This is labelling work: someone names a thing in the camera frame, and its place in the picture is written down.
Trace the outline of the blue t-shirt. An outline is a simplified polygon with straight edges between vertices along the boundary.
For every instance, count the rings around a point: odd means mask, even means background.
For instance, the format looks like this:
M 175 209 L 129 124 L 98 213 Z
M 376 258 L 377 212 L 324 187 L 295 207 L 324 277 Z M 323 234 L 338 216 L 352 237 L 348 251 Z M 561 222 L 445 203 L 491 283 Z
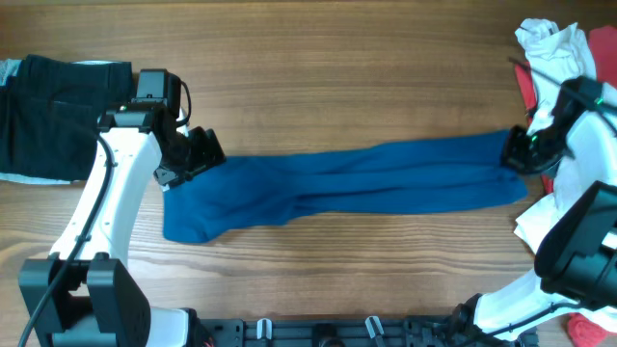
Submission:
M 163 195 L 163 236 L 206 243 L 232 229 L 283 226 L 323 212 L 431 214 L 526 197 L 500 163 L 507 131 L 364 149 L 230 156 Z

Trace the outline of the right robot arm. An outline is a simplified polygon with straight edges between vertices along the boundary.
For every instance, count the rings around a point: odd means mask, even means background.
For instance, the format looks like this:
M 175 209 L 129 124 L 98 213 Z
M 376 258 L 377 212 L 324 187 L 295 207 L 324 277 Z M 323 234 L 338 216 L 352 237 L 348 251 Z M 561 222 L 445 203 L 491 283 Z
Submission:
M 573 156 L 567 136 L 586 111 L 615 114 L 602 84 L 580 76 L 563 82 L 551 126 L 528 136 L 515 126 L 501 153 L 521 174 L 543 173 Z M 599 326 L 616 325 L 616 252 L 604 245 L 616 224 L 616 188 L 594 181 L 542 240 L 534 268 L 498 292 L 476 295 L 453 311 L 443 330 L 447 343 L 500 345 L 552 317 L 596 313 Z

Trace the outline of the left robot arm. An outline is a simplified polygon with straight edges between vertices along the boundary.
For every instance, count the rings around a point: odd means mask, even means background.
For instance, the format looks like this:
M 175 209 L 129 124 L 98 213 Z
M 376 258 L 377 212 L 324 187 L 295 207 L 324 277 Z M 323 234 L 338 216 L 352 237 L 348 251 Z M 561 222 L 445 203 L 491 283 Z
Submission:
M 152 307 L 127 270 L 128 248 L 146 187 L 176 188 L 226 156 L 211 129 L 187 127 L 187 84 L 143 69 L 137 92 L 112 103 L 94 130 L 96 158 L 71 220 L 45 259 L 24 262 L 18 284 L 30 314 L 20 345 L 212 346 L 191 308 Z

